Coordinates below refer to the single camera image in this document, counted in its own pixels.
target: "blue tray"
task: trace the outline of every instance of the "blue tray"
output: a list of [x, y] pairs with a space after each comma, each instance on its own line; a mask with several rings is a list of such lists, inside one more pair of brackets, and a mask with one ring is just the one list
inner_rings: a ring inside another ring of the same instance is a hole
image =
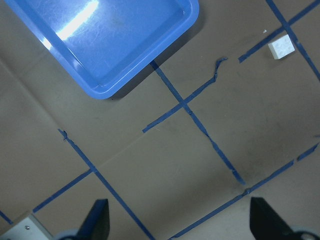
[[5, 0], [83, 90], [111, 97], [196, 21], [198, 0]]

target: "white cube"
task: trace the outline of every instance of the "white cube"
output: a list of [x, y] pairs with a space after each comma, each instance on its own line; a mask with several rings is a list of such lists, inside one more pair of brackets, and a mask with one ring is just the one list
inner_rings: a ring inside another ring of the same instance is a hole
[[295, 47], [293, 46], [288, 34], [280, 37], [276, 41], [269, 43], [268, 46], [274, 59], [281, 59], [295, 51]]

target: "painter's tape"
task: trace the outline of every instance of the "painter's tape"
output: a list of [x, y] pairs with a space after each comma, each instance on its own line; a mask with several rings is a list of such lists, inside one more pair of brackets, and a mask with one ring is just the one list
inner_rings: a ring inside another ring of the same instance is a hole
[[312, 62], [311, 58], [309, 57], [307, 51], [305, 50], [304, 46], [298, 41], [298, 38], [296, 36], [296, 34], [294, 33], [294, 31], [291, 29], [289, 23], [285, 20], [284, 16], [281, 14], [281, 12], [279, 11], [279, 9], [277, 8], [277, 6], [275, 5], [273, 0], [266, 0], [266, 3], [269, 5], [269, 7], [271, 8], [271, 10], [273, 11], [274, 15], [276, 16], [276, 18], [280, 21], [280, 23], [282, 24], [283, 28], [286, 30], [286, 32], [288, 33], [291, 41], [293, 41], [293, 43], [295, 44], [295, 46], [298, 48], [298, 50], [300, 51], [301, 55], [304, 57], [304, 59], [307, 61], [307, 63], [309, 64], [309, 66], [311, 67], [311, 69], [313, 70], [314, 74], [316, 75], [316, 77], [318, 78], [318, 80], [320, 81], [320, 72], [318, 71], [318, 69], [316, 68], [316, 66], [314, 65], [314, 63]]
[[70, 139], [66, 131], [58, 129], [62, 134], [63, 140], [66, 140], [71, 147], [79, 154], [79, 156], [84, 160], [84, 162], [89, 166], [90, 170], [99, 178], [103, 185], [110, 191], [114, 198], [120, 203], [120, 205], [126, 210], [126, 212], [131, 216], [135, 223], [141, 228], [141, 230], [148, 236], [150, 240], [155, 238], [139, 220], [139, 218], [134, 214], [134, 212], [129, 208], [125, 201], [119, 196], [119, 194], [114, 190], [114, 188], [109, 184], [109, 182], [104, 178], [104, 176], [98, 171], [96, 166], [87, 158], [87, 156], [82, 152], [82, 150]]
[[92, 173], [91, 169], [82, 173], [80, 176], [76, 177], [74, 180], [69, 182], [67, 185], [65, 185], [63, 188], [61, 188], [59, 191], [48, 197], [46, 200], [44, 200], [42, 203], [40, 203], [38, 206], [36, 206], [32, 211], [33, 213], [38, 212], [40, 209], [48, 205], [50, 202], [55, 200], [57, 197], [59, 197], [61, 194], [63, 194], [65, 191], [69, 190], [72, 188], [74, 185], [79, 183], [82, 179], [87, 177], [90, 173]]
[[[194, 99], [197, 95], [199, 95], [206, 87], [208, 87], [211, 83], [215, 82], [218, 76], [218, 68], [221, 64], [221, 62], [227, 60], [226, 57], [219, 59], [215, 64], [214, 69], [214, 76], [212, 78], [212, 82], [206, 82], [204, 85], [199, 87], [196, 91], [194, 91], [188, 98], [189, 101]], [[155, 61], [152, 61], [150, 65], [153, 67], [153, 69], [156, 71], [156, 73], [159, 75], [159, 77], [162, 79], [164, 84], [168, 87], [170, 92], [174, 95], [174, 97], [179, 101], [181, 104], [181, 107], [184, 108], [184, 110], [190, 115], [195, 125], [200, 129], [201, 132], [203, 132], [204, 135], [207, 136], [207, 138], [210, 140], [213, 149], [216, 151], [216, 153], [220, 156], [222, 161], [225, 163], [225, 165], [231, 170], [232, 174], [234, 175], [235, 179], [240, 182], [241, 184], [245, 185], [245, 181], [242, 179], [240, 174], [237, 172], [237, 170], [234, 168], [232, 163], [229, 161], [229, 159], [226, 157], [226, 155], [222, 152], [222, 150], [218, 147], [218, 145], [213, 141], [213, 139], [210, 137], [209, 133], [207, 132], [205, 126], [201, 123], [201, 121], [198, 119], [198, 117], [195, 115], [195, 113], [190, 109], [188, 104], [183, 100], [181, 95], [178, 93], [176, 88], [173, 86], [173, 84], [170, 82], [170, 80], [167, 78], [165, 73], [160, 69], [160, 67], [157, 65]]]
[[[311, 147], [310, 149], [308, 149], [307, 151], [305, 151], [304, 153], [302, 153], [300, 156], [304, 156], [303, 158], [309, 156], [310, 154], [312, 154], [315, 149], [317, 148], [318, 144], [314, 145], [313, 147]], [[272, 179], [274, 179], [275, 177], [279, 176], [280, 174], [282, 174], [284, 171], [286, 171], [287, 169], [291, 168], [293, 165], [295, 164], [295, 160], [291, 160], [290, 162], [288, 162], [287, 164], [285, 164], [284, 166], [280, 167], [279, 169], [277, 169], [276, 171], [274, 171], [270, 176], [268, 176], [267, 178], [259, 181], [257, 184], [253, 185], [250, 188], [247, 188], [246, 190], [244, 190], [244, 192], [238, 196], [236, 196], [235, 198], [227, 201], [225, 204], [221, 205], [220, 207], [218, 207], [217, 209], [213, 210], [212, 212], [208, 213], [207, 215], [205, 215], [204, 217], [200, 218], [199, 220], [197, 220], [196, 222], [192, 223], [191, 225], [187, 226], [185, 229], [181, 230], [180, 232], [178, 232], [177, 234], [175, 234], [174, 236], [170, 237], [169, 240], [173, 240], [173, 239], [177, 239], [179, 237], [181, 237], [182, 235], [188, 233], [189, 231], [191, 231], [192, 229], [194, 229], [195, 227], [199, 226], [200, 224], [204, 223], [205, 221], [207, 221], [208, 219], [214, 217], [215, 215], [217, 215], [218, 213], [222, 212], [223, 210], [225, 210], [226, 208], [230, 207], [231, 205], [233, 205], [234, 203], [236, 203], [237, 201], [239, 201], [240, 199], [242, 199], [244, 196], [251, 194], [253, 191], [257, 190], [258, 188], [262, 187], [263, 185], [265, 185], [266, 183], [268, 183], [269, 181], [271, 181]]]
[[[293, 18], [291, 18], [288, 21], [289, 25], [291, 26], [292, 24], [296, 23], [298, 20], [300, 20], [302, 17], [304, 17], [306, 14], [308, 14], [311, 10], [313, 10], [319, 4], [320, 4], [320, 0], [315, 0], [314, 2], [312, 2], [305, 9], [303, 9], [297, 15], [295, 15]], [[264, 45], [267, 45], [272, 39], [274, 39], [278, 34], [282, 33], [284, 30], [285, 29], [283, 27], [280, 27], [280, 28], [276, 29], [274, 32], [269, 34], [265, 39], [263, 39], [258, 44], [256, 44], [251, 49], [249, 49], [245, 54], [240, 56], [238, 58], [239, 62], [242, 63], [244, 60], [246, 60], [252, 54], [254, 54], [259, 49], [261, 49]]]
[[[182, 100], [179, 102], [179, 104], [177, 104], [176, 106], [174, 106], [171, 110], [169, 110], [168, 112], [166, 112], [165, 114], [163, 114], [162, 116], [160, 116], [159, 118], [157, 118], [155, 121], [153, 121], [152, 123], [148, 124], [143, 130], [143, 133], [146, 133], [148, 130], [152, 129], [153, 127], [155, 127], [156, 125], [158, 125], [159, 123], [163, 122], [164, 120], [166, 120], [167, 118], [169, 118], [171, 115], [173, 115], [174, 113], [176, 113], [177, 111], [179, 111], [181, 108], [184, 107], [184, 105], [188, 104], [189, 102], [191, 102], [196, 96], [198, 96], [204, 89], [206, 89], [209, 85], [213, 84], [216, 82], [217, 77], [218, 77], [218, 68], [221, 64], [221, 62], [227, 60], [226, 57], [221, 58], [219, 60], [216, 61], [215, 63], [215, 69], [214, 69], [214, 74], [213, 77], [208, 80], [206, 83], [204, 83], [202, 86], [200, 86], [197, 90], [195, 90], [193, 93], [191, 93], [186, 99]], [[152, 67], [153, 69], [157, 69], [160, 72], [160, 77], [161, 76], [165, 76], [165, 82], [168, 82], [168, 78], [166, 77], [166, 75], [161, 71], [161, 69], [159, 68], [159, 66], [152, 61]]]
[[7, 217], [7, 215], [5, 215], [2, 211], [0, 211], [0, 217], [2, 217], [10, 225], [14, 224], [14, 222], [11, 221], [10, 218]]
[[301, 161], [302, 159], [304, 159], [305, 157], [309, 156], [310, 154], [312, 154], [316, 148], [318, 147], [319, 143], [317, 143], [316, 145], [314, 145], [313, 147], [311, 147], [310, 149], [308, 149], [307, 151], [305, 151], [304, 153], [302, 153], [300, 156], [297, 157], [298, 161]]

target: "cardboard surface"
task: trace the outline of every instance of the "cardboard surface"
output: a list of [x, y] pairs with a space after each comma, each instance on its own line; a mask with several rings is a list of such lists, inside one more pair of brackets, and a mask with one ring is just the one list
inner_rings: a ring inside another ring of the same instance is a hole
[[[288, 20], [311, 2], [275, 4]], [[299, 51], [274, 60], [264, 45], [239, 63], [281, 26], [267, 3], [199, 3], [196, 24], [155, 61], [186, 98], [212, 78], [217, 59], [228, 57], [216, 83], [188, 105], [247, 184], [235, 179], [183, 108], [142, 132], [178, 104], [150, 66], [126, 86], [124, 97], [92, 99], [0, 0], [0, 211], [14, 221], [89, 169], [58, 128], [157, 240], [172, 237], [320, 141], [320, 82]], [[318, 68], [319, 11], [292, 26]], [[251, 196], [264, 197], [290, 225], [320, 232], [319, 151]], [[93, 173], [36, 216], [55, 235], [78, 228], [98, 198], [109, 199], [111, 240], [149, 239]], [[253, 239], [249, 202], [247, 195], [179, 239]], [[0, 218], [0, 229], [7, 226]]]

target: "black object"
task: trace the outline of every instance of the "black object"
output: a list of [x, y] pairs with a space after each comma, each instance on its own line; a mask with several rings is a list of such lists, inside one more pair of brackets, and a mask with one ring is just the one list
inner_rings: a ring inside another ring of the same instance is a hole
[[60, 240], [107, 240], [110, 232], [109, 203], [107, 199], [96, 200], [76, 236]]
[[320, 240], [307, 231], [294, 232], [262, 197], [252, 197], [250, 230], [256, 240]]

